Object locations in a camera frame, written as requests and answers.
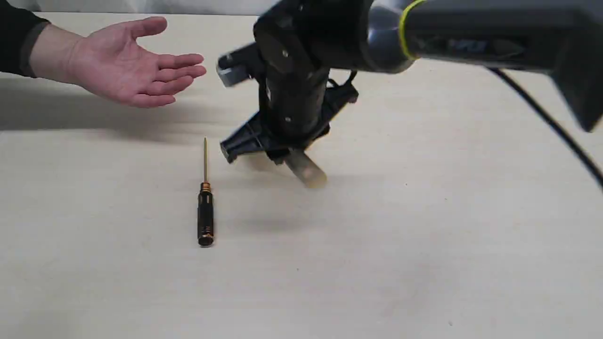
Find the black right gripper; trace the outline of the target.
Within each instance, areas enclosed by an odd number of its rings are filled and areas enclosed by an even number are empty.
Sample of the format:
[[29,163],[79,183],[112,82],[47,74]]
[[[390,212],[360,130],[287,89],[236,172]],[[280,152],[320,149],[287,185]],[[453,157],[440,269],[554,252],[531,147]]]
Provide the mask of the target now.
[[259,109],[220,143],[226,161],[233,163],[245,154],[265,153],[275,164],[285,162],[306,189],[323,189],[326,173],[304,150],[327,135],[330,121],[358,100],[353,85],[356,75],[357,71],[351,71],[341,84],[330,77],[328,68],[295,75],[291,70],[278,70],[258,48],[253,79],[259,85]]

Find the black sleeved forearm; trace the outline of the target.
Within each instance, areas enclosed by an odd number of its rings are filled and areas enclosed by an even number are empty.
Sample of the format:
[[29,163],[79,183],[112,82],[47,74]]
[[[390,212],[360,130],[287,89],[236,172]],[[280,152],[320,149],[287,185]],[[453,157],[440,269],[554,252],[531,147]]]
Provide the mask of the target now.
[[82,36],[53,25],[28,9],[0,2],[0,70],[59,83],[78,84],[75,47]]

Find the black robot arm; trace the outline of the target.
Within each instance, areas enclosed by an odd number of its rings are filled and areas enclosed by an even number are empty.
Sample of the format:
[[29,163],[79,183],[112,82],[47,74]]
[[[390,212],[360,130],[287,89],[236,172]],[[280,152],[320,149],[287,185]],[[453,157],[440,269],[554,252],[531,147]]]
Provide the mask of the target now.
[[220,144],[228,162],[265,153],[306,187],[325,173],[305,154],[358,99],[357,73],[398,74],[420,58],[480,65],[512,87],[602,184],[602,172],[503,70],[549,76],[585,131],[602,117],[600,0],[280,0],[254,42],[217,61],[226,87],[254,79],[259,109]]

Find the bare open human hand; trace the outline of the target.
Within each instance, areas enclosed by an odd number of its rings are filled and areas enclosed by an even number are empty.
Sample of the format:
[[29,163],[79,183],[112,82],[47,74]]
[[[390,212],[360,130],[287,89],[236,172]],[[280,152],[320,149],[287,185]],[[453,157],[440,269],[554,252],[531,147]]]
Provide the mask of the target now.
[[138,44],[166,30],[166,18],[119,22],[80,37],[63,67],[69,83],[121,105],[150,109],[171,105],[178,93],[207,72],[200,54],[157,54]]

